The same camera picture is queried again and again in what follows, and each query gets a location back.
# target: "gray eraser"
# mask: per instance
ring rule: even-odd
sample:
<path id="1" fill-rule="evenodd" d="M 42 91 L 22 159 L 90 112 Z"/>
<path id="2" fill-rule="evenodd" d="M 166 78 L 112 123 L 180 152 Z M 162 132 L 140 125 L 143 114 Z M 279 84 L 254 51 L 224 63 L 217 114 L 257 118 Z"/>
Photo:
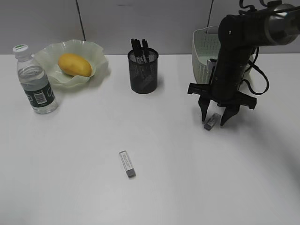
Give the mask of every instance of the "gray eraser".
<path id="1" fill-rule="evenodd" d="M 220 120 L 220 118 L 221 115 L 214 113 L 212 117 L 210 117 L 210 119 L 204 125 L 204 129 L 211 130 L 214 127 L 214 125 Z"/>
<path id="2" fill-rule="evenodd" d="M 126 171 L 126 174 L 128 177 L 134 177 L 135 176 L 135 170 L 133 168 L 133 165 L 129 159 L 129 155 L 126 151 L 122 151 L 119 153 L 122 163 L 124 165 L 124 169 Z"/>

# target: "mango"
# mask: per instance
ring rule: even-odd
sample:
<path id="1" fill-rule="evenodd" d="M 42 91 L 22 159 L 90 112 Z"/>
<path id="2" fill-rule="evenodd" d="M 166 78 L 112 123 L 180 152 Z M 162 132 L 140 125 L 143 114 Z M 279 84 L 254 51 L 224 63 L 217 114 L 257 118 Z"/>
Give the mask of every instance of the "mango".
<path id="1" fill-rule="evenodd" d="M 61 55 L 58 66 L 64 73 L 72 76 L 90 76 L 92 73 L 90 63 L 76 54 L 66 53 Z"/>

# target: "wavy bowl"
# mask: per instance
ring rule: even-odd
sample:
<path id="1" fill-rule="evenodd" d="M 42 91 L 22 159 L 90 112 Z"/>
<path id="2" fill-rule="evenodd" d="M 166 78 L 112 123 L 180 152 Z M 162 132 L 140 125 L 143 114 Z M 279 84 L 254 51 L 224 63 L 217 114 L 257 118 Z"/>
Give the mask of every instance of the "wavy bowl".
<path id="1" fill-rule="evenodd" d="M 73 53 L 85 58 L 92 66 L 90 77 L 71 76 L 65 74 L 58 66 L 58 60 L 62 54 Z M 96 73 L 100 67 L 107 63 L 103 54 L 103 48 L 94 42 L 69 40 L 67 42 L 51 44 L 35 54 L 34 58 L 44 68 L 52 84 L 62 84 L 66 87 L 72 87 L 77 84 L 86 83 Z"/>

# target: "black mesh pencil cup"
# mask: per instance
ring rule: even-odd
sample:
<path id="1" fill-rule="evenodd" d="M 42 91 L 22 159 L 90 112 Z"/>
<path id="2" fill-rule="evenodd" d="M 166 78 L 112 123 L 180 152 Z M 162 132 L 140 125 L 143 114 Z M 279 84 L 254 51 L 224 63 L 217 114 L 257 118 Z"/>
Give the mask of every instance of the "black mesh pencil cup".
<path id="1" fill-rule="evenodd" d="M 128 53 L 131 89 L 139 94 L 153 92 L 158 86 L 158 53 L 154 49 L 143 49 L 149 57 L 136 57 L 134 51 Z"/>

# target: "water bottle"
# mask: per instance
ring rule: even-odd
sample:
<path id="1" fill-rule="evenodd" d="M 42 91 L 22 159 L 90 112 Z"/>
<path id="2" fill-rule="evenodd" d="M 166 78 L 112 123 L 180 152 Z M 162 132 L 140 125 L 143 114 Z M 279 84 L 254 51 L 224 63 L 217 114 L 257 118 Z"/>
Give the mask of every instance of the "water bottle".
<path id="1" fill-rule="evenodd" d="M 13 48 L 18 59 L 17 72 L 19 81 L 27 95 L 33 110 L 39 114 L 53 112 L 58 104 L 51 89 L 46 72 L 31 56 L 27 45 Z"/>

